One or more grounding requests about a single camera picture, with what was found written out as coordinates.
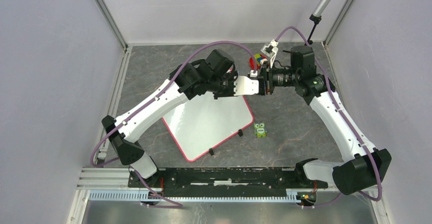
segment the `red border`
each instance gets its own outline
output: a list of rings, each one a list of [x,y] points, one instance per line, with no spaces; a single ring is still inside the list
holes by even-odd
[[[252,113],[251,108],[249,107],[248,102],[246,101],[246,98],[245,98],[244,96],[242,96],[242,97],[243,97],[243,99],[245,100],[246,106],[248,107],[248,110],[249,110],[249,112],[250,112],[251,115],[252,115],[252,121],[251,121],[249,124],[247,124],[245,127],[242,128],[242,130],[244,130],[246,127],[250,126],[250,125],[254,122],[255,118],[254,118],[254,114]],[[186,155],[184,154],[184,152],[183,152],[183,150],[181,149],[180,145],[178,144],[176,138],[174,137],[173,133],[171,132],[170,127],[169,127],[168,124],[165,122],[165,120],[164,120],[163,117],[162,117],[162,121],[164,122],[165,126],[167,127],[168,131],[170,132],[171,136],[173,137],[174,141],[176,142],[178,148],[180,149],[181,154],[183,154],[183,157],[184,157],[188,162],[194,162],[194,161],[197,160],[199,157],[201,157],[201,156],[203,156],[204,154],[208,153],[209,150],[207,150],[206,152],[204,152],[204,153],[201,154],[200,156],[196,157],[195,159],[193,159],[193,160],[189,160],[189,159],[186,157]],[[225,140],[223,140],[222,142],[216,144],[212,149],[216,148],[217,146],[219,146],[220,144],[222,144],[223,142],[225,142],[226,140],[232,138],[233,136],[235,136],[235,135],[237,135],[237,134],[238,134],[238,131],[235,132],[234,134],[232,134],[231,136],[227,137],[227,138],[226,138]]]

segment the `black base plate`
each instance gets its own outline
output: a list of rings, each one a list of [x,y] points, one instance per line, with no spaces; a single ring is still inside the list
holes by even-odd
[[[215,181],[227,180],[247,185],[214,185]],[[166,197],[285,197],[287,188],[314,187],[313,181],[300,180],[293,167],[166,168],[159,169],[147,182],[157,188],[163,182]],[[328,187],[326,182],[316,182],[318,188]],[[144,187],[134,172],[130,173],[128,187]]]

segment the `marbled gray tabletop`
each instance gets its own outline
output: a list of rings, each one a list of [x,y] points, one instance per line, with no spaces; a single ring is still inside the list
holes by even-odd
[[[263,43],[245,44],[253,53],[260,53]],[[277,59],[289,65],[290,50],[301,43],[279,43]],[[179,64],[201,45],[134,46],[121,93],[117,115],[123,114],[149,96]],[[329,60],[321,43],[312,45],[316,57],[323,63],[334,81]],[[231,55],[240,75],[249,71],[249,55],[232,45],[219,45]],[[194,60],[203,59],[213,50],[199,53]],[[308,158],[341,161],[339,149],[318,115],[306,105],[294,88],[276,88],[271,96],[247,96],[247,102],[256,122],[264,122],[267,137],[256,138],[253,125],[244,130],[244,136],[234,136],[194,162],[188,162],[171,137],[168,129],[158,120],[139,139],[144,150],[158,167],[228,167],[228,166],[294,166]],[[115,157],[111,148],[107,158]],[[109,167],[125,167],[119,161]]]

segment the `green toy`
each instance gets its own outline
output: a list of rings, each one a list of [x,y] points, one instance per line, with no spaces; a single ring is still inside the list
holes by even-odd
[[[265,128],[264,123],[254,123],[255,135],[257,137],[266,137],[267,129]]]

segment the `white wall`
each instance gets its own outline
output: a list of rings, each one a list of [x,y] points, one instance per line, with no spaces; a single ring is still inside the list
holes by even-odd
[[[319,0],[104,0],[129,43],[268,42],[289,25],[308,34]],[[332,0],[313,40],[323,40],[345,0]],[[282,40],[300,41],[297,34]]]
[[[392,163],[384,180],[395,223],[430,223],[432,0],[355,0],[330,58],[359,127]]]
[[[65,223],[122,49],[93,0],[0,0],[1,223]]]

